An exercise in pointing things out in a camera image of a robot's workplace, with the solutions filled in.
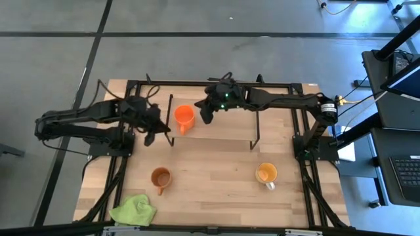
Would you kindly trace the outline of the black laptop keyboard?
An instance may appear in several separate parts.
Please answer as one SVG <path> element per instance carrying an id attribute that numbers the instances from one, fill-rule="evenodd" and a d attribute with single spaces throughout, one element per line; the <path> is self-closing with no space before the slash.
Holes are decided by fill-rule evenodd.
<path id="1" fill-rule="evenodd" d="M 404 199 L 420 203 L 420 155 L 394 156 L 389 160 Z"/>

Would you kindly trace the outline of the black monitor screen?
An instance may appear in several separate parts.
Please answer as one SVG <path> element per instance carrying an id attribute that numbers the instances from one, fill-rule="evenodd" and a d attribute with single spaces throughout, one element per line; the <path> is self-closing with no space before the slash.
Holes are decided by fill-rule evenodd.
<path id="1" fill-rule="evenodd" d="M 420 100 L 420 65 L 406 67 L 387 79 L 381 89 L 413 100 Z"/>

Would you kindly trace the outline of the wooden shelf with black frame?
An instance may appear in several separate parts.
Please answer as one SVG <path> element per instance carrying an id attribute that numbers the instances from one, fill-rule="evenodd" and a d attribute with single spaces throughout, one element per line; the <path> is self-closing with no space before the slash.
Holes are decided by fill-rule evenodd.
<path id="1" fill-rule="evenodd" d="M 175 138 L 248 141 L 250 149 L 254 149 L 258 144 L 259 112 L 243 109 L 214 112 L 212 122 L 206 125 L 200 116 L 200 109 L 194 106 L 196 101 L 191 98 L 176 98 L 173 94 L 169 96 L 166 123 L 171 131 L 165 137 L 171 146 L 174 145 Z M 190 106 L 196 115 L 194 127 L 186 134 L 180 132 L 180 125 L 175 119 L 175 110 L 183 105 Z"/>

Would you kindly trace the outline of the black side cart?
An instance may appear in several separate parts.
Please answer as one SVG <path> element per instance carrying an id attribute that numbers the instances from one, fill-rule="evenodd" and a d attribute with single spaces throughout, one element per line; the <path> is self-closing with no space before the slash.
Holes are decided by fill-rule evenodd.
<path id="1" fill-rule="evenodd" d="M 420 102 L 381 90 L 389 76 L 389 63 L 375 58 L 373 51 L 362 53 L 364 67 L 375 94 L 377 113 L 375 128 L 371 129 L 379 166 L 387 195 L 394 205 L 420 207 Z M 412 185 L 403 186 L 392 158 L 410 158 L 418 175 Z"/>

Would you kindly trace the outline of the bright orange mug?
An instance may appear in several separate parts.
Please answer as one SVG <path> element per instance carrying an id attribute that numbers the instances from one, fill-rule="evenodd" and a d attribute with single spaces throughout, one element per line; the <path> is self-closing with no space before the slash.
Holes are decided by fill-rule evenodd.
<path id="1" fill-rule="evenodd" d="M 190 105 L 181 105 L 175 109 L 174 117 L 181 135 L 185 135 L 195 125 L 195 112 Z"/>

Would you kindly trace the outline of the brown orange mug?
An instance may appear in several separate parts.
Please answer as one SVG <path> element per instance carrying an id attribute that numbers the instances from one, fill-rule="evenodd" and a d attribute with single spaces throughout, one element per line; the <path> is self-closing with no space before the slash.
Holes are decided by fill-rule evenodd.
<path id="1" fill-rule="evenodd" d="M 165 188 L 172 182 L 171 171 L 164 167 L 156 168 L 151 174 L 151 181 L 157 187 L 157 194 L 161 196 Z"/>

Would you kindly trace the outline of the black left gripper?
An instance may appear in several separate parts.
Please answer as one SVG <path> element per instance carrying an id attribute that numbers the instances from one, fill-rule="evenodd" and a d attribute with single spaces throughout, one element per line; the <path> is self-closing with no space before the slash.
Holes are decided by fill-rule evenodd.
<path id="1" fill-rule="evenodd" d="M 167 133 L 171 129 L 160 119 L 161 110 L 157 104 L 148 106 L 147 99 L 143 97 L 130 96 L 127 100 L 126 122 L 145 132 L 144 145 L 153 144 L 155 134 Z"/>

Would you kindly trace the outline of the black diagonal rig post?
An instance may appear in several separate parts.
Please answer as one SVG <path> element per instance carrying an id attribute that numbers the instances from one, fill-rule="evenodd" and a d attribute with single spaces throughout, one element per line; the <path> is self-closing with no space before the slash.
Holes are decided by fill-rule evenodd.
<path id="1" fill-rule="evenodd" d="M 399 34 L 392 38 L 381 50 L 375 53 L 378 60 L 385 60 L 390 56 L 399 46 L 405 43 L 411 36 L 420 30 L 419 24 L 406 26 Z"/>

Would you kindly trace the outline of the yellow mug with white handle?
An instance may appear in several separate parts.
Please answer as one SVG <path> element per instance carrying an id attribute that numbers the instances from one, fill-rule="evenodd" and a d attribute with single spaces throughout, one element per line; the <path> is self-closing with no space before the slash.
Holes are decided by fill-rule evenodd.
<path id="1" fill-rule="evenodd" d="M 275 184 L 278 177 L 278 170 L 272 163 L 261 163 L 256 171 L 255 178 L 258 182 L 264 184 L 269 190 L 275 190 Z"/>

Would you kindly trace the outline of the green cloth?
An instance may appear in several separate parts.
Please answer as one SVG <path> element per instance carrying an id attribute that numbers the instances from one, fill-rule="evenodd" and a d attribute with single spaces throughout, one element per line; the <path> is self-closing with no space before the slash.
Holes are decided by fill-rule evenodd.
<path id="1" fill-rule="evenodd" d="M 132 226 L 149 226 L 156 212 L 157 208 L 150 204 L 146 194 L 128 196 L 122 204 L 109 210 L 115 222 Z"/>

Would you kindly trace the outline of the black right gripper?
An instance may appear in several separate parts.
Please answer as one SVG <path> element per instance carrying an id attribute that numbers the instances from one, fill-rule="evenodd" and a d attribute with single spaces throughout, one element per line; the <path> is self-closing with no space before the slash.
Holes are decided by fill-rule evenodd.
<path id="1" fill-rule="evenodd" d="M 203 122 L 208 125 L 213 120 L 214 110 L 237 108 L 243 103 L 243 90 L 235 81 L 220 81 L 205 89 L 207 98 L 194 105 L 200 109 Z"/>

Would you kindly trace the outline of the white paper sheet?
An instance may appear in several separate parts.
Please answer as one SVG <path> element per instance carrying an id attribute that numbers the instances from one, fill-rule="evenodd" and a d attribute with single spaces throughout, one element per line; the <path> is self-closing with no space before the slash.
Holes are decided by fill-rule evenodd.
<path id="1" fill-rule="evenodd" d="M 337 136 L 350 130 L 350 127 L 336 126 Z M 341 161 L 354 162 L 356 160 L 354 143 L 351 143 L 338 150 L 338 156 Z"/>

